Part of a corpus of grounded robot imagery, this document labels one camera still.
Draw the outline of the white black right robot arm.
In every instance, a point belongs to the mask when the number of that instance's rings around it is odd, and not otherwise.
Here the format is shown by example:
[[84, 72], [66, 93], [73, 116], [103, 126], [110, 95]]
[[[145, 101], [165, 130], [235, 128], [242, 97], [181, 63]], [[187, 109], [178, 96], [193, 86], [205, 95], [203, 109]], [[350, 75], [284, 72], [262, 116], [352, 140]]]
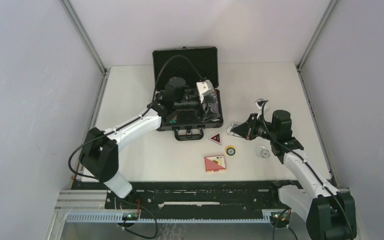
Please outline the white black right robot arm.
[[275, 208], [288, 206], [305, 220], [312, 240], [353, 240], [357, 237], [355, 200], [341, 192], [316, 169], [303, 145], [293, 136], [291, 114], [276, 110], [270, 122], [262, 113], [249, 118], [231, 131], [251, 141], [257, 137], [270, 142], [271, 151], [296, 177], [302, 189], [284, 185], [269, 194]]

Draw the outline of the yellow round blind button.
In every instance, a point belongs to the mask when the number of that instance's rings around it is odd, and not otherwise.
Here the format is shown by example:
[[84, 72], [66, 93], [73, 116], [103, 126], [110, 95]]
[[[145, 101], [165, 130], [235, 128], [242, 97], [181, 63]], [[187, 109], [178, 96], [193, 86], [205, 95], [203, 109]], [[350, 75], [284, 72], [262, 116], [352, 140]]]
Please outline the yellow round blind button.
[[237, 153], [236, 148], [233, 145], [228, 145], [225, 147], [225, 154], [232, 157]]

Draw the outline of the black poker chip case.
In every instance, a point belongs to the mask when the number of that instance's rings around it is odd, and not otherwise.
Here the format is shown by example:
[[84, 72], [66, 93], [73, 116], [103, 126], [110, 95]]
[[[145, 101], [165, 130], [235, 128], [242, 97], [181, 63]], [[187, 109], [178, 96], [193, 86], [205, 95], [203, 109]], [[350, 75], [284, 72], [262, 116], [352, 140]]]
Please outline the black poker chip case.
[[204, 137], [205, 129], [223, 126], [217, 47], [158, 49], [152, 60], [152, 108], [162, 113], [157, 131], [194, 141]]

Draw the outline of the blue playing card deck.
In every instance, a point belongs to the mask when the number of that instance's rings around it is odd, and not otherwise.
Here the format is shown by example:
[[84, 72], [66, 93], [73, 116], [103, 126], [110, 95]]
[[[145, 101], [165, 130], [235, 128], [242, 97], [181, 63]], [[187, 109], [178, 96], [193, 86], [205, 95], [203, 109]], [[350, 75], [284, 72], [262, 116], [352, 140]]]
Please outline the blue playing card deck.
[[237, 137], [237, 138], [241, 138], [242, 136], [240, 136], [239, 134], [235, 133], [233, 131], [233, 129], [237, 126], [239, 126], [240, 124], [239, 123], [236, 123], [236, 122], [233, 122], [231, 124], [231, 126], [229, 126], [227, 129], [226, 129], [226, 133], [229, 135], [229, 136], [233, 136], [233, 137]]

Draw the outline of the red triangular dealer button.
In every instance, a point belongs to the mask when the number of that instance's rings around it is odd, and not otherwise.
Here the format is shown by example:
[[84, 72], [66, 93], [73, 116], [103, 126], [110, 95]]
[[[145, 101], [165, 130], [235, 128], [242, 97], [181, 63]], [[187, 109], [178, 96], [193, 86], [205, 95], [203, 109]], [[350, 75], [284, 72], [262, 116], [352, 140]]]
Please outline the red triangular dealer button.
[[222, 139], [221, 139], [221, 132], [217, 132], [210, 137], [208, 137], [208, 140], [211, 141], [212, 143], [215, 143], [219, 146], [222, 145]]

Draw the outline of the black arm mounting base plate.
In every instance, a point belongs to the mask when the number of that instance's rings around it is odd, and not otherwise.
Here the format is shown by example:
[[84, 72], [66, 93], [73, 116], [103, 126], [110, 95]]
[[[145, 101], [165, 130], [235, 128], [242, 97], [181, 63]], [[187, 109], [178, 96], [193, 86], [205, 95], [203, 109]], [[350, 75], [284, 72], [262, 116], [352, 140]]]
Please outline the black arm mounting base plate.
[[296, 180], [137, 181], [123, 200], [106, 193], [105, 209], [144, 207], [143, 218], [157, 220], [261, 220], [264, 210], [284, 210], [278, 190], [303, 187]]

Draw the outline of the aluminium frame rail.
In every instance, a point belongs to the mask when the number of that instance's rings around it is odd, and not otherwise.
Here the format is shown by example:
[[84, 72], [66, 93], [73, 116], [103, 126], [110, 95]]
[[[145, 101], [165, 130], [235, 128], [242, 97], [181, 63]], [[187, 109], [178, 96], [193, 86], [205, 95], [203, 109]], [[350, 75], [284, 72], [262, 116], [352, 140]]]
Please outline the aluminium frame rail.
[[126, 198], [119, 199], [115, 193], [105, 190], [68, 190], [62, 191], [57, 200], [60, 208], [63, 202], [73, 208], [87, 208], [87, 203], [98, 204], [99, 209], [109, 209], [114, 202], [123, 209], [143, 206], [150, 210], [162, 209], [169, 205], [195, 206], [251, 205], [252, 209], [280, 208], [281, 189], [199, 189], [199, 190], [133, 190]]

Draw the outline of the red playing card deck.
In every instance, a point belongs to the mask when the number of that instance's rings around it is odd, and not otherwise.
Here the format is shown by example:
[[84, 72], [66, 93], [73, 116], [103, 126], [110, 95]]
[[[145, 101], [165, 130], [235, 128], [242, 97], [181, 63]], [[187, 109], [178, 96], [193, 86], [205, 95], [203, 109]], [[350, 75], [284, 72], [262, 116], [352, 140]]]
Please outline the red playing card deck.
[[227, 169], [224, 155], [205, 156], [204, 165], [207, 173], [220, 172]]

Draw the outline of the blue purple poker chip row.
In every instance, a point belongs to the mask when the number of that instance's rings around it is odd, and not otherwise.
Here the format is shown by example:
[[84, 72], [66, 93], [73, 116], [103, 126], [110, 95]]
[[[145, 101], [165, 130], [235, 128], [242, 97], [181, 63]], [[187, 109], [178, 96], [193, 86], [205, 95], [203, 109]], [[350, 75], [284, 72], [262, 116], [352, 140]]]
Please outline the blue purple poker chip row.
[[218, 101], [218, 93], [216, 90], [214, 90], [210, 95], [211, 101], [210, 101], [210, 110], [214, 113], [219, 115], [220, 109], [219, 109], [219, 101]]

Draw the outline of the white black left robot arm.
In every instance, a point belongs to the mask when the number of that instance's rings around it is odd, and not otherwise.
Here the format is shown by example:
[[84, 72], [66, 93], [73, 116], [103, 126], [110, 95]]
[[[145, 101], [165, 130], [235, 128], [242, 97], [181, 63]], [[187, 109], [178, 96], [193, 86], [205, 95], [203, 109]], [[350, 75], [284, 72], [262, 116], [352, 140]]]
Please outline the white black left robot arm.
[[106, 130], [88, 131], [80, 150], [80, 163], [117, 196], [117, 202], [129, 209], [136, 203], [131, 183], [119, 171], [119, 153], [126, 146], [154, 130], [173, 131], [178, 141], [199, 140], [205, 128], [212, 128], [222, 117], [217, 90], [208, 79], [189, 88], [186, 80], [172, 77], [163, 90], [154, 90], [151, 102], [137, 116]]

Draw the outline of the clear round button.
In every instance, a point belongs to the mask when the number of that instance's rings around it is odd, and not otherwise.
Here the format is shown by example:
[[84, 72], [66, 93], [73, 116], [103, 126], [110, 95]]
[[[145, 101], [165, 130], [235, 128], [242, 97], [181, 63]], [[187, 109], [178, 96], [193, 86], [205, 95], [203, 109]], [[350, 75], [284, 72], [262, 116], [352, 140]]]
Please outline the clear round button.
[[264, 159], [268, 159], [270, 156], [271, 156], [271, 153], [270, 151], [265, 147], [265, 146], [257, 146], [255, 148], [255, 155], [258, 157], [258, 158], [264, 158]]

